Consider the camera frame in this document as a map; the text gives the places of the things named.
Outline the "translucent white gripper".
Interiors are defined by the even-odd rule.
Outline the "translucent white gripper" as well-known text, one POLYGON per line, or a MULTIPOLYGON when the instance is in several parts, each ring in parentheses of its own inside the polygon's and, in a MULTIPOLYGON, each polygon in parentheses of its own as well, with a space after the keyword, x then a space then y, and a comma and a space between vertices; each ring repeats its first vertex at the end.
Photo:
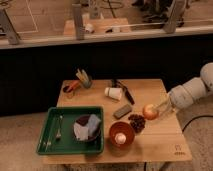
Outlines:
POLYGON ((161 103, 159 103, 158 105, 156 105, 155 109, 159 113, 159 116, 158 116, 159 119, 163 119, 167 117, 174 111, 173 104, 170 98, 167 98, 161 103))

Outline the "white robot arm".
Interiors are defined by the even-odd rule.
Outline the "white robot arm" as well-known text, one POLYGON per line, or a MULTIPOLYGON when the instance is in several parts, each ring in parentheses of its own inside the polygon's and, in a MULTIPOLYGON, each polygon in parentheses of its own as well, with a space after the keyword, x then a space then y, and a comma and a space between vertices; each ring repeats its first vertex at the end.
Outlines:
POLYGON ((187 108, 210 94, 213 94, 213 62, 207 63, 201 68, 199 77, 194 77, 182 85, 173 87, 167 93, 167 99, 155 109, 159 112, 159 116, 163 117, 173 110, 187 108))

